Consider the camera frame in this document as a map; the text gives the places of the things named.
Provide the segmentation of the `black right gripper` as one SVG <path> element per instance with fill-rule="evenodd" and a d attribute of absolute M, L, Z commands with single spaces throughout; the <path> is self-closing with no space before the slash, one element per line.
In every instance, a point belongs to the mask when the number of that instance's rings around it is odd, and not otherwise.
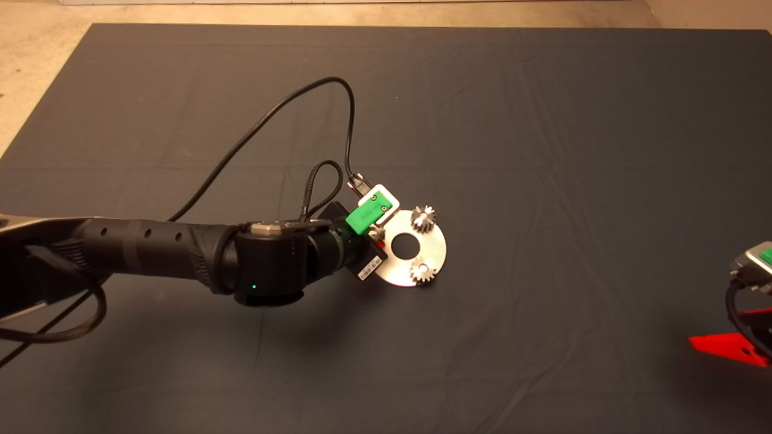
<path fill-rule="evenodd" d="M 742 311 L 739 332 L 689 337 L 696 351 L 717 357 L 770 368 L 772 308 Z"/>

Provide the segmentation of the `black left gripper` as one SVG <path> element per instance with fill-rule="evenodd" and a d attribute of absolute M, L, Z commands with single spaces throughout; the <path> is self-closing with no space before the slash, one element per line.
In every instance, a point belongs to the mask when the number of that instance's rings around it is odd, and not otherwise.
<path fill-rule="evenodd" d="M 385 263 L 388 256 L 386 242 L 356 234 L 345 222 L 349 215 L 339 201 L 331 201 L 320 212 L 323 225 L 311 233 L 311 282 L 348 269 L 358 280 L 364 281 Z"/>

